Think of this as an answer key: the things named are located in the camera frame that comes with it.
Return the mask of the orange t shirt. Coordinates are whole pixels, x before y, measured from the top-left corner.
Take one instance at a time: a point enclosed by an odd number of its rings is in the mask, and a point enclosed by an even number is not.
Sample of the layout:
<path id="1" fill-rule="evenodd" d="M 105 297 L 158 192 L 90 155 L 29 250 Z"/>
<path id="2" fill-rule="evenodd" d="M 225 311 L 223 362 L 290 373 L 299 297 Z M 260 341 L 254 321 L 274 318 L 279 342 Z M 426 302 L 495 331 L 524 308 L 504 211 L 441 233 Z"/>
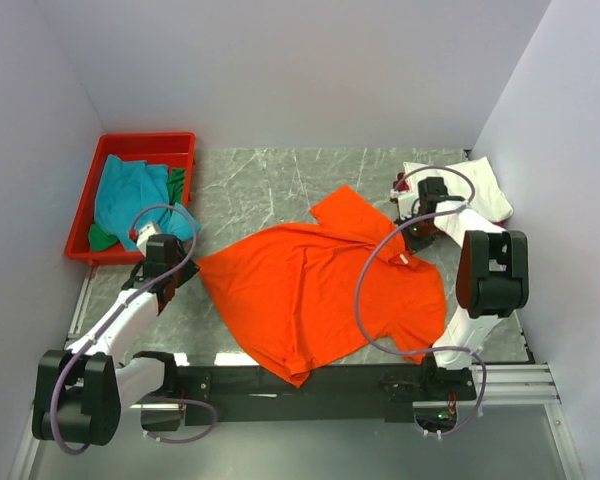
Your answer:
<path id="1" fill-rule="evenodd" d="M 311 214 L 313 224 L 277 225 L 199 260 L 238 345 L 295 387 L 384 337 L 421 362 L 447 314 L 436 266 L 412 256 L 393 223 L 347 186 Z"/>

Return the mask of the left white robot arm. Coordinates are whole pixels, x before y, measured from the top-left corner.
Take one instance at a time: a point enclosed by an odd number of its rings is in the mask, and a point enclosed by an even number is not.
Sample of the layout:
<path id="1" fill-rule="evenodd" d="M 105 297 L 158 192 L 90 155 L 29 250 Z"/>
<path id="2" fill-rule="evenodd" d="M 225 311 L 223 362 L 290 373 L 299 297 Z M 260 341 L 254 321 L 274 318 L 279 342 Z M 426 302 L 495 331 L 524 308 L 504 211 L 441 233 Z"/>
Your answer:
<path id="1" fill-rule="evenodd" d="M 79 340 L 39 360 L 31 431 L 71 454 L 104 446 L 121 414 L 151 395 L 173 399 L 180 388 L 173 354 L 136 353 L 122 362 L 134 339 L 165 310 L 176 290 L 199 271 L 182 242 L 169 234 L 145 237 L 144 258 L 132 269 L 112 307 Z"/>

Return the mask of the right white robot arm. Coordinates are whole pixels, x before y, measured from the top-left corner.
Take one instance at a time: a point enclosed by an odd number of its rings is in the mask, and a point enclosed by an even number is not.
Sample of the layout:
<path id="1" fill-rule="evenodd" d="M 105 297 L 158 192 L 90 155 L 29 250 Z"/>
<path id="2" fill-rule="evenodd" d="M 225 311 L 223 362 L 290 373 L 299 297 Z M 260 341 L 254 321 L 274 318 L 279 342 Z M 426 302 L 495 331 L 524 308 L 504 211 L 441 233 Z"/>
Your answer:
<path id="1" fill-rule="evenodd" d="M 457 308 L 441 337 L 432 345 L 419 374 L 424 395 L 440 399 L 470 382 L 473 355 L 498 323 L 524 307 L 529 298 L 528 242 L 520 231 L 508 231 L 484 218 L 467 198 L 449 193 L 444 179 L 418 182 L 416 207 L 406 214 L 397 201 L 397 225 L 414 254 L 446 235 L 461 249 L 455 281 Z"/>

